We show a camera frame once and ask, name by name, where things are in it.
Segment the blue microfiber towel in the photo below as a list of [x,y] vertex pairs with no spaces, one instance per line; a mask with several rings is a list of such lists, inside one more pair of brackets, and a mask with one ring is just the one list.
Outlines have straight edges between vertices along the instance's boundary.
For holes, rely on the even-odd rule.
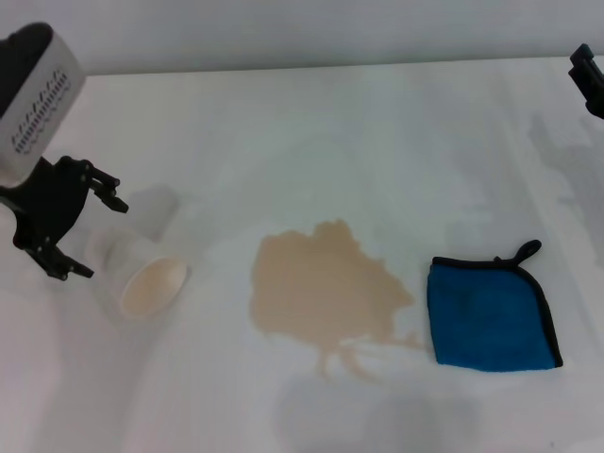
[[428,313],[437,362],[491,372],[562,366],[544,292],[518,267],[540,248],[525,243],[511,260],[432,260]]

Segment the paper cup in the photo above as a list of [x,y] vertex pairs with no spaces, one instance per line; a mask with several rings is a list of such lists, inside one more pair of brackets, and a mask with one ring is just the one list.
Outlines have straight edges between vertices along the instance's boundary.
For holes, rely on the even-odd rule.
[[127,228],[94,231],[85,259],[127,318],[144,319],[170,304],[187,276],[187,264]]

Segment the table surface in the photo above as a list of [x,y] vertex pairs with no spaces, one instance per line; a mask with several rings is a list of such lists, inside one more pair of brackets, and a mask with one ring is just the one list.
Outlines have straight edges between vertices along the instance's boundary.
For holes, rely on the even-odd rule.
[[[130,220],[191,275],[168,311],[127,322],[97,280],[42,275],[3,215],[2,450],[601,451],[604,123],[568,69],[509,59],[90,77],[46,156],[121,178]],[[100,206],[87,209],[112,218]],[[260,329],[252,270],[263,239],[338,219],[404,284],[412,302],[387,322],[422,347],[361,329],[340,338],[354,357],[328,356],[321,373],[316,338]],[[565,366],[437,365],[431,258],[505,257],[535,238],[544,247],[524,267],[545,289]],[[303,316],[283,307],[269,325]],[[338,313],[342,325],[354,314]]]

